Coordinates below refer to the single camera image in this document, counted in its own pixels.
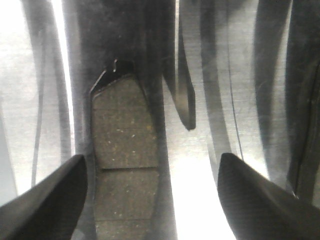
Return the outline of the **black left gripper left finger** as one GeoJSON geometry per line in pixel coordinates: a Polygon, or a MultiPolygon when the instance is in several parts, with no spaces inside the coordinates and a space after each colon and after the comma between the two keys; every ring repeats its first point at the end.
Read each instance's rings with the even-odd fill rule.
{"type": "Polygon", "coordinates": [[[74,155],[0,208],[2,240],[70,240],[87,196],[87,166],[74,155]]]}

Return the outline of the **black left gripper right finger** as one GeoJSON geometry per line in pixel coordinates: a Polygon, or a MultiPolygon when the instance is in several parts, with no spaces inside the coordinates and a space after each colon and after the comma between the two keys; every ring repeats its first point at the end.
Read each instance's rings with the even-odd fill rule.
{"type": "Polygon", "coordinates": [[[269,181],[232,153],[221,155],[218,197],[238,240],[318,240],[320,210],[269,181]]]}

